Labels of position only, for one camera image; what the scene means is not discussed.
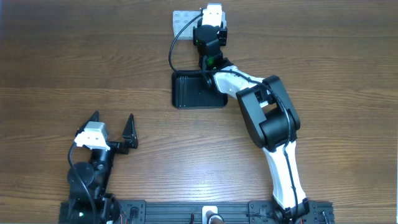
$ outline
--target wooden table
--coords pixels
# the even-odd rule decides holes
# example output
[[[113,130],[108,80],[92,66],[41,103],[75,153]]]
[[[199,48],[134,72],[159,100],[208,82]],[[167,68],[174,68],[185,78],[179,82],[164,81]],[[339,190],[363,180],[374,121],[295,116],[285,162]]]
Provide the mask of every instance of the wooden table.
[[[129,113],[139,148],[116,156],[108,192],[147,201],[272,197],[263,152],[236,101],[176,110],[167,54],[172,11],[207,1],[4,0],[0,33],[0,222],[57,222],[67,153],[95,110],[121,140]],[[312,200],[338,223],[394,223],[398,1],[223,1],[240,70],[276,74],[302,127],[297,164]],[[188,41],[178,68],[196,68]],[[74,161],[90,151],[76,150]]]

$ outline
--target table surface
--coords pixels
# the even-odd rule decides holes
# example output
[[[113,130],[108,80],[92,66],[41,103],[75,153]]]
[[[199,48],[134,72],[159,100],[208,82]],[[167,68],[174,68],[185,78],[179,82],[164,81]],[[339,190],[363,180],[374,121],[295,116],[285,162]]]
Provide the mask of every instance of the table surface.
[[[278,75],[301,119],[297,166],[311,200],[338,223],[394,223],[398,1],[222,1],[238,68]],[[139,148],[117,155],[120,199],[268,200],[272,179],[235,100],[171,104],[172,12],[206,1],[4,0],[0,32],[0,222],[54,223],[69,194],[67,153],[95,111],[121,140],[130,113]],[[189,41],[177,68],[196,68]],[[74,161],[90,151],[76,150]]]

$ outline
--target white plastic part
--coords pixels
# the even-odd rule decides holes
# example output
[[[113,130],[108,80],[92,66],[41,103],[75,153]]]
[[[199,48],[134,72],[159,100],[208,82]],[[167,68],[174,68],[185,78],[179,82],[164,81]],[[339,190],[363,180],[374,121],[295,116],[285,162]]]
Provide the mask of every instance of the white plastic part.
[[[262,82],[264,78],[257,78],[250,76],[244,72],[239,71],[239,69],[235,66],[228,66],[223,68],[223,70],[232,70],[234,72],[239,72],[240,74],[244,75],[245,77],[250,78],[251,80]],[[222,93],[226,93],[233,98],[236,99],[236,93],[245,89],[245,88],[251,88],[257,84],[255,83],[250,83],[246,81],[244,78],[239,77],[233,73],[228,73],[228,72],[217,72],[214,75],[214,81],[216,83],[218,91]],[[265,107],[268,105],[268,102],[265,101],[260,104],[261,107]]]
[[[209,3],[207,8],[203,10],[202,25],[211,25],[221,27],[221,18],[223,9],[220,3]]]
[[[85,130],[76,136],[75,142],[78,147],[84,145],[89,149],[104,149],[108,151],[111,148],[106,144],[107,137],[108,132],[104,123],[90,121],[85,126]]]
[[[272,183],[274,184],[274,198],[283,208],[294,208],[295,198],[290,181],[289,169],[287,168],[286,158],[283,153],[283,145],[276,148],[276,152],[269,152],[266,148],[262,150],[266,153],[269,169],[271,171]],[[295,158],[296,142],[291,142],[286,147],[289,156],[290,167],[292,169],[294,186],[297,193],[297,203],[302,203],[305,193],[300,184],[299,173],[297,172]]]
[[[181,31],[181,29],[189,23],[193,18],[200,14],[200,11],[174,11],[173,12],[173,32],[174,37]],[[198,27],[200,18],[192,22],[178,37],[179,40],[193,40],[193,27]],[[226,27],[225,12],[222,12],[221,20]]]

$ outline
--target cable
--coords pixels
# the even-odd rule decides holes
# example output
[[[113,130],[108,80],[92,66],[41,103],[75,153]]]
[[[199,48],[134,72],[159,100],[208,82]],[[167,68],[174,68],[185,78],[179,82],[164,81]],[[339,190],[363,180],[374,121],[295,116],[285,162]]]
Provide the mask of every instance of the cable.
[[[199,17],[201,17],[202,15],[203,15],[203,13],[201,12],[199,15],[197,15],[195,18],[193,18],[187,25],[185,25],[185,26],[180,30],[180,32],[175,36],[175,38],[174,38],[174,40],[173,40],[173,42],[172,42],[172,45],[171,45],[171,47],[170,47],[170,51],[169,51],[169,65],[170,65],[170,68],[171,68],[176,74],[186,74],[186,75],[200,75],[200,74],[203,74],[203,73],[217,73],[217,72],[232,73],[232,74],[235,74],[235,75],[237,75],[237,76],[239,76],[239,77],[241,77],[241,78],[244,78],[244,79],[245,79],[246,81],[248,81],[249,83],[255,83],[255,84],[257,84],[257,85],[263,87],[265,90],[269,91],[269,93],[277,100],[277,102],[278,102],[280,108],[282,109],[282,112],[284,113],[284,115],[285,115],[285,117],[286,117],[286,122],[287,122],[287,127],[288,127],[287,141],[286,141],[286,143],[284,144],[283,153],[284,153],[284,156],[285,156],[285,159],[286,159],[287,168],[288,168],[288,170],[289,170],[290,181],[291,181],[291,184],[292,184],[292,189],[293,189],[294,199],[295,199],[295,207],[296,207],[295,210],[296,210],[296,212],[295,212],[294,217],[293,217],[293,223],[294,223],[294,221],[297,219],[296,216],[298,215],[298,212],[299,212],[299,201],[298,201],[298,199],[297,199],[297,192],[296,192],[296,188],[295,188],[295,186],[294,186],[292,168],[290,167],[290,161],[289,161],[289,155],[288,155],[287,152],[286,152],[286,147],[289,145],[289,142],[290,142],[290,140],[291,140],[291,132],[292,132],[292,130],[291,130],[291,127],[290,127],[290,118],[289,118],[289,114],[288,114],[288,112],[287,112],[287,110],[286,110],[285,105],[283,104],[283,102],[282,102],[282,100],[279,98],[279,96],[276,94],[276,92],[275,92],[274,90],[272,90],[271,88],[269,88],[269,87],[268,87],[267,85],[265,85],[264,83],[261,83],[261,82],[255,81],[255,80],[251,80],[249,77],[246,77],[246,76],[240,74],[239,72],[235,72],[235,71],[232,71],[232,70],[205,70],[205,71],[197,70],[197,71],[181,71],[181,70],[177,70],[176,68],[174,68],[174,66],[173,66],[173,64],[172,64],[172,52],[173,52],[173,48],[174,48],[174,45],[175,45],[175,43],[176,43],[178,37],[182,34],[182,32],[183,32],[193,21],[197,20],[197,19],[198,19]]]
[[[93,217],[94,217],[93,223],[96,224],[97,209],[96,209],[96,207],[95,207],[94,200],[93,200],[93,198],[91,198],[91,195],[90,195],[90,193],[88,192],[86,185],[85,185],[84,182],[82,181],[82,179],[81,179],[79,173],[78,173],[77,170],[76,170],[75,165],[73,165],[73,162],[72,162],[72,152],[73,152],[75,146],[76,146],[76,143],[73,142],[72,146],[71,146],[70,149],[69,149],[69,153],[68,153],[68,162],[69,162],[70,168],[71,168],[71,170],[72,170],[72,172],[73,172],[73,175],[75,175],[76,179],[79,181],[79,183],[81,183],[81,185],[83,186],[83,189],[85,190],[85,192],[86,192],[86,194],[87,194],[88,200],[90,201],[90,204],[91,204],[91,208],[93,209]]]

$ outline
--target wood grain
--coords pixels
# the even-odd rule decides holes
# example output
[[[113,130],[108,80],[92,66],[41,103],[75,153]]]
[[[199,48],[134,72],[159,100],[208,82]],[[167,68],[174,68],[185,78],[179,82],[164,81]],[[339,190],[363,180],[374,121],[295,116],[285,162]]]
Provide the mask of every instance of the wood grain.
[[[221,1],[224,55],[281,77],[300,116],[297,164],[308,198],[337,223],[394,223],[398,1]],[[266,158],[239,106],[176,110],[167,54],[173,10],[206,1],[4,0],[0,18],[0,222],[55,223],[68,198],[67,151],[94,110],[118,140],[129,113],[139,148],[117,155],[121,199],[272,197]],[[180,42],[177,68],[197,51]],[[86,161],[80,150],[74,160]]]

